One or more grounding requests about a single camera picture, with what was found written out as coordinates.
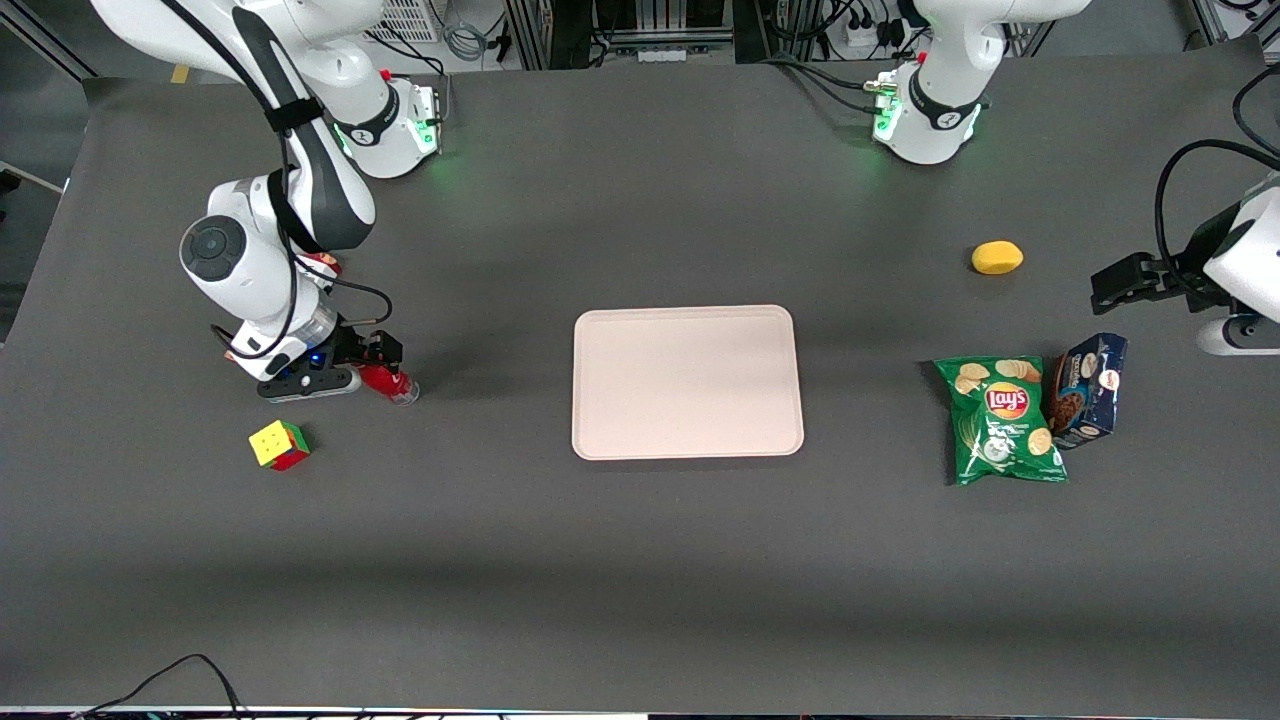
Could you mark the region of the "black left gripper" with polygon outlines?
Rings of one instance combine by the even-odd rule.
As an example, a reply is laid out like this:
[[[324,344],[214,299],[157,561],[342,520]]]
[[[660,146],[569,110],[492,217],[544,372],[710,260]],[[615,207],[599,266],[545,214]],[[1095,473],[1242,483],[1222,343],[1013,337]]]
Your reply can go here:
[[[1091,277],[1091,311],[1094,316],[1139,301],[1147,301],[1153,290],[1164,288],[1187,299],[1190,313],[1210,307],[1240,311],[1244,305],[1220,283],[1210,279],[1206,264],[1226,243],[1240,205],[1230,205],[1201,223],[1180,252],[1171,252],[1166,220],[1161,205],[1155,206],[1155,243],[1157,258],[1134,252],[1096,272]]]

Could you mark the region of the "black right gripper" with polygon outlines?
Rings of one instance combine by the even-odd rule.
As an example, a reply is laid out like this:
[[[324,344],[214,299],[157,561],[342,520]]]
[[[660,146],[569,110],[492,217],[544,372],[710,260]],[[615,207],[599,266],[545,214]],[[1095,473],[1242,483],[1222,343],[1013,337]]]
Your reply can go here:
[[[328,338],[328,366],[352,366],[361,375],[398,366],[403,355],[403,345],[385,331],[365,336],[352,327],[338,325]]]

